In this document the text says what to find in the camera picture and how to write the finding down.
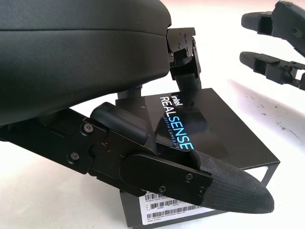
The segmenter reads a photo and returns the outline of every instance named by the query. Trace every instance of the barcode label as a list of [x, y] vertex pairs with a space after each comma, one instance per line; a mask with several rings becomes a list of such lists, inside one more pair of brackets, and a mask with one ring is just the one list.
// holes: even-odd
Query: barcode label
[[165, 202], [151, 204], [151, 209], [162, 208], [164, 206], [170, 206], [170, 205], [182, 204], [182, 203], [184, 203], [184, 202], [177, 200], [177, 199], [173, 199], [173, 200], [168, 200]]
[[176, 209], [171, 209], [171, 210], [154, 212], [154, 213], [147, 214], [147, 219], [168, 216], [168, 215], [177, 214], [177, 213], [184, 212], [184, 211], [190, 211], [190, 210], [194, 210], [194, 209], [198, 209], [198, 208], [201, 208], [201, 207], [192, 205], [192, 206], [187, 206], [184, 208], [176, 208]]
[[147, 194], [145, 195], [145, 200], [147, 201], [147, 200], [157, 199], [157, 198], [162, 198], [162, 197], [164, 197], [164, 196], [155, 194], [155, 193], [150, 193], [148, 195]]

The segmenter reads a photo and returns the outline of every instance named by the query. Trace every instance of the screw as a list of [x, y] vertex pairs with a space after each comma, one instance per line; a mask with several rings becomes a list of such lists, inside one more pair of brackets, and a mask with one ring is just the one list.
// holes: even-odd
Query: screw
[[159, 187], [159, 193], [163, 194], [166, 192], [166, 187], [165, 186], [160, 186]]
[[200, 195], [200, 196], [203, 196], [203, 195], [205, 194], [205, 192], [206, 192], [206, 188], [200, 187], [200, 189], [199, 189], [199, 195]]
[[78, 159], [80, 159], [80, 156], [79, 156], [77, 153], [71, 153], [71, 154], [70, 154], [70, 158], [71, 158], [73, 161], [77, 161]]
[[192, 174], [186, 174], [186, 176], [185, 176], [185, 180], [186, 181], [192, 181], [194, 179], [194, 176], [192, 175]]
[[92, 125], [90, 125], [90, 124], [85, 124], [84, 125], [84, 131], [86, 132], [86, 133], [91, 133], [92, 131], [93, 131], [93, 127], [92, 127]]

